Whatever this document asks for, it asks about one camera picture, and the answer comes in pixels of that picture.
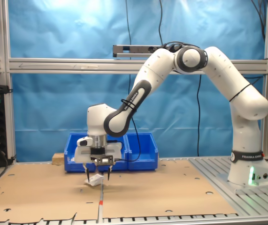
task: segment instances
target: blue backdrop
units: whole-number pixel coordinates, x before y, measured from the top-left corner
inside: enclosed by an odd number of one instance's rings
[[[232,60],[263,58],[251,1],[162,0],[162,6],[163,42],[217,46]],[[132,44],[160,45],[159,0],[128,0],[128,8]],[[9,26],[11,57],[111,59],[112,45],[130,42],[125,0],[9,0]],[[17,160],[23,162],[63,152],[70,132],[86,132],[87,108],[119,107],[129,82],[128,75],[114,74],[12,77]],[[152,132],[160,157],[197,154],[198,83],[198,75],[170,75],[135,114],[138,131]],[[229,155],[229,103],[205,75],[199,99],[200,155]]]

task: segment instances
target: blue plastic bin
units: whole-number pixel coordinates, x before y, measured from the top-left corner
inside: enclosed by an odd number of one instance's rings
[[[77,147],[77,141],[79,138],[86,137],[87,133],[70,133],[69,138],[67,140],[67,144],[64,151],[64,164],[65,164],[65,171],[73,172],[73,173],[83,173],[85,169],[82,163],[76,163],[71,161],[74,158],[74,153]],[[128,150],[127,150],[127,143],[125,137],[111,137],[107,136],[108,140],[118,140],[123,142],[122,148],[122,159],[128,159]],[[89,169],[90,172],[94,172],[96,166],[94,163],[87,163],[86,167]],[[107,172],[109,166],[99,166],[98,170],[100,172]],[[126,171],[128,170],[128,162],[127,161],[118,161],[112,167],[112,171]]]
[[[128,162],[128,170],[145,171],[158,168],[158,147],[151,133],[139,133],[141,155],[135,162]],[[129,161],[135,160],[139,155],[139,144],[136,134],[126,134]]]
[[[87,133],[70,133],[67,140],[67,144],[64,150],[64,165],[65,171],[69,173],[84,173],[85,169],[82,163],[76,163],[71,161],[74,158],[74,153],[77,147],[78,139],[86,137]],[[94,172],[96,166],[94,163],[87,163],[86,167],[89,169],[89,172]]]

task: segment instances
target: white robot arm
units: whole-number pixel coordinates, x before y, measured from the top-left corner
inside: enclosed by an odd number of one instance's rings
[[[88,136],[77,141],[75,161],[114,165],[115,160],[121,157],[121,146],[119,143],[108,143],[107,135],[125,135],[133,114],[171,71],[189,73],[198,70],[204,71],[230,102],[234,130],[232,156],[234,155],[235,159],[229,180],[238,185],[249,184],[246,182],[249,180],[247,168],[250,171],[250,168],[258,163],[259,167],[268,168],[260,150],[258,127],[258,120],[268,114],[268,101],[216,47],[201,50],[194,45],[182,45],[176,52],[164,48],[155,51],[140,69],[130,94],[126,99],[122,99],[122,105],[118,109],[106,104],[88,108]],[[263,177],[263,174],[259,173],[258,178]],[[259,179],[252,180],[252,183],[259,183]]]

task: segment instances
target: table surface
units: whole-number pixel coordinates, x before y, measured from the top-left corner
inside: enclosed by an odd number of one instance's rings
[[[240,191],[235,195],[224,186],[217,176],[228,173],[230,170],[230,157],[184,157],[184,158],[161,158],[160,160],[189,160],[210,184],[220,193],[220,195],[237,211],[237,214],[217,214],[217,215],[190,215],[176,217],[135,217],[135,218],[102,218],[102,206],[99,206],[98,220],[56,220],[44,221],[32,225],[83,225],[83,224],[268,224],[268,188],[260,190]],[[9,221],[0,223],[8,225]]]

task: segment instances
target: cardboard sheet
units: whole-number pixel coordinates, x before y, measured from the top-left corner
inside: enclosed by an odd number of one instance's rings
[[[0,222],[97,219],[100,186],[84,185],[85,174],[66,174],[64,166],[15,165],[0,178]]]
[[[103,218],[230,214],[235,210],[188,161],[104,179]]]

